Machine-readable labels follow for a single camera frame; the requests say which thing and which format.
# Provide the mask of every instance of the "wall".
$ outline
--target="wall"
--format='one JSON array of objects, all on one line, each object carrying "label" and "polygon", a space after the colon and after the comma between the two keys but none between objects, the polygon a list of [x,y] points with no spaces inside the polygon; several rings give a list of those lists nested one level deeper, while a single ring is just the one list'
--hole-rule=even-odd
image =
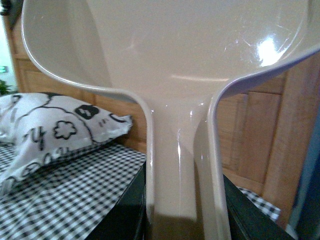
[{"label": "wall", "polygon": [[8,73],[0,73],[0,79],[11,85],[11,91],[17,90],[16,77],[8,38],[5,34],[4,17],[0,16],[0,66],[8,66]]}]

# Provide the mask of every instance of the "wooden furniture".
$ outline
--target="wooden furniture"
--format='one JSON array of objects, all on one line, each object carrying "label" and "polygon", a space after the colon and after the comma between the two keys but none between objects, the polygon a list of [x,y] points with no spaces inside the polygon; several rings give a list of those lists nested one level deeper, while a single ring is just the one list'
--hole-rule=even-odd
[{"label": "wooden furniture", "polygon": [[[21,22],[7,30],[20,92],[56,92],[95,104],[118,115],[132,115],[134,127],[119,141],[146,152],[146,120],[140,106],[94,95],[41,73],[28,58]],[[270,81],[221,100],[218,128],[224,174],[282,210],[285,227],[319,105],[320,55]]]}]

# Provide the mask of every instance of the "gingham fabric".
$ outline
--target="gingham fabric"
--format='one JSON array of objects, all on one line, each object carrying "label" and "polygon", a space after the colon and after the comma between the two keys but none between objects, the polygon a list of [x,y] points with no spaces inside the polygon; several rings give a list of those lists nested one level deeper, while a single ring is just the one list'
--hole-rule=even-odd
[{"label": "gingham fabric", "polygon": [[0,175],[14,160],[15,149],[11,143],[0,142]]},{"label": "gingham fabric", "polygon": [[267,215],[272,221],[276,221],[280,215],[280,208],[272,205],[270,202],[267,202],[262,197],[258,196],[253,191],[250,191],[246,188],[238,187],[238,189],[251,201],[253,204],[260,209],[265,215]]},{"label": "gingham fabric", "polygon": [[0,199],[0,239],[85,239],[145,160],[143,153],[112,142],[76,160],[40,169]]}]

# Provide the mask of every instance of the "green plant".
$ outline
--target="green plant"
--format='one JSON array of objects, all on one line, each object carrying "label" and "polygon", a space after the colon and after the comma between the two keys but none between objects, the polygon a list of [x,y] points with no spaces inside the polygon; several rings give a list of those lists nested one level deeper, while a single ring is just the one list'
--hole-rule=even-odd
[{"label": "green plant", "polygon": [[6,95],[9,93],[11,85],[8,85],[6,81],[0,80],[0,95]]}]

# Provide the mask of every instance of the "pillow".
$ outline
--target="pillow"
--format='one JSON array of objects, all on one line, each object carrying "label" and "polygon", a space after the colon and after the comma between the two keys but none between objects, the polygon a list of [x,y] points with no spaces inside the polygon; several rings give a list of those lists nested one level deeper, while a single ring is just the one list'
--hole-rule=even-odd
[{"label": "pillow", "polygon": [[0,196],[42,166],[91,152],[131,126],[129,115],[56,93],[0,97],[0,141],[15,145],[15,158],[0,175]]}]

